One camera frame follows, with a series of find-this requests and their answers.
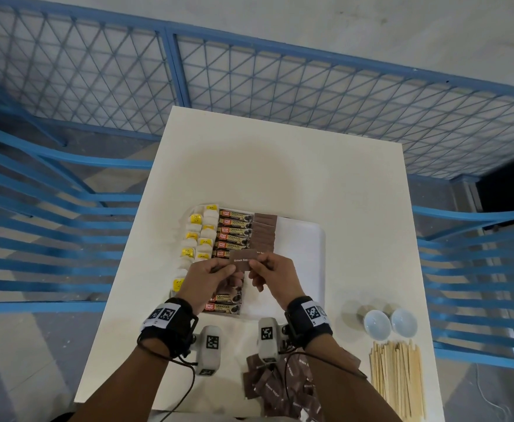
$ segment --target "white table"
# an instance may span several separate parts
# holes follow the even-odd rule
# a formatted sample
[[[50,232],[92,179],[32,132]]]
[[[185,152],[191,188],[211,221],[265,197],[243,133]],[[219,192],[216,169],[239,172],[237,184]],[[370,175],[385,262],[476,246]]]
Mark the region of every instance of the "white table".
[[[443,421],[413,214],[401,145],[174,107],[75,397],[84,402],[126,359],[142,321],[166,299],[186,212],[216,202],[316,222],[325,231],[325,309],[339,344],[370,374],[366,308],[402,306],[419,321],[427,420]],[[225,332],[221,368],[197,378],[187,412],[260,414],[242,372],[257,351],[255,321],[201,314]],[[170,409],[190,371],[170,364],[154,409]]]

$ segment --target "black wristband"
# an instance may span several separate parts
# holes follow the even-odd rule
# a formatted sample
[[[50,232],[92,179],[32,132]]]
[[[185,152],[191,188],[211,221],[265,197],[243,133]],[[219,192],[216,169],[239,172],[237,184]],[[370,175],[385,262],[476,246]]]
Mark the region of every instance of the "black wristband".
[[[194,324],[191,326],[190,321],[193,319]],[[161,340],[169,349],[171,358],[187,355],[197,322],[198,318],[186,300],[170,298],[144,321],[139,340]]]
[[[323,308],[309,296],[291,301],[284,315],[288,321],[288,335],[296,347],[305,349],[316,337],[333,334]]]

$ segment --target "floor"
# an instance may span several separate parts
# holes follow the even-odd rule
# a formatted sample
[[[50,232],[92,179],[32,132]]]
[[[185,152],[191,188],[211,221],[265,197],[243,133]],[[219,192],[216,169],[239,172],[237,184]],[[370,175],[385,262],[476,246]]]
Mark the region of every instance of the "floor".
[[[51,146],[29,127],[3,127],[13,133],[16,131],[20,137]],[[69,139],[67,150],[76,154],[153,159],[157,150],[157,143],[149,141],[75,130],[61,130],[61,133]],[[9,155],[22,157],[16,151]],[[75,165],[72,165],[72,169],[93,189],[101,192],[141,193],[147,179],[145,171],[131,173],[130,170]],[[409,186],[414,205],[457,209],[452,189],[444,181],[410,177]],[[53,206],[48,206],[48,209],[53,210]],[[419,217],[415,218],[415,225],[420,235],[432,234],[447,226],[445,222],[436,223]],[[0,234],[5,236],[9,233],[0,228]],[[17,239],[47,244],[46,239],[36,240],[35,236],[28,234],[19,234]],[[0,250],[0,257],[27,260],[25,258],[28,256]],[[31,278],[35,276],[0,271],[0,279]],[[41,278],[54,281],[54,277]],[[91,279],[79,278],[79,281],[87,280]],[[100,280],[110,282],[112,278],[104,277]],[[40,297],[10,292],[8,298],[2,295],[0,299],[25,298]],[[0,314],[0,422],[47,422],[72,408],[72,397],[77,390],[99,321],[100,314],[90,313]],[[482,398],[476,385],[475,365],[438,360],[437,367],[447,421],[505,420],[502,412]],[[514,421],[514,370],[480,366],[479,379],[486,398],[495,404],[508,406],[512,413],[509,420]]]

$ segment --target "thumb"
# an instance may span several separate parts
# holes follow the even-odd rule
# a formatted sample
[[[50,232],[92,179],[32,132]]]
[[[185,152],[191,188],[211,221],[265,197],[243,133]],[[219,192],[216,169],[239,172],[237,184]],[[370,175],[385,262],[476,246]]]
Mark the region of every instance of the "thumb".
[[[216,283],[219,283],[222,280],[225,280],[230,275],[232,275],[235,272],[235,265],[228,265],[219,271],[216,271],[214,274],[211,275],[212,279],[216,281]]]
[[[265,280],[267,279],[267,276],[271,273],[270,269],[268,269],[266,266],[264,266],[259,261],[256,261],[255,259],[249,261],[249,266],[253,271],[259,274]]]

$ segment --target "small bowl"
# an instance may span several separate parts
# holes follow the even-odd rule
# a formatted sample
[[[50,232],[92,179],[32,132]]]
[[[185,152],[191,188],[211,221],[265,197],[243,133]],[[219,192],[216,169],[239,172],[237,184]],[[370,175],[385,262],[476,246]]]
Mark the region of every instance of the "small bowl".
[[[391,317],[394,332],[404,338],[412,338],[417,333],[417,319],[407,309],[398,308]]]
[[[384,312],[373,309],[364,316],[364,329],[373,340],[386,340],[392,332],[392,325]]]

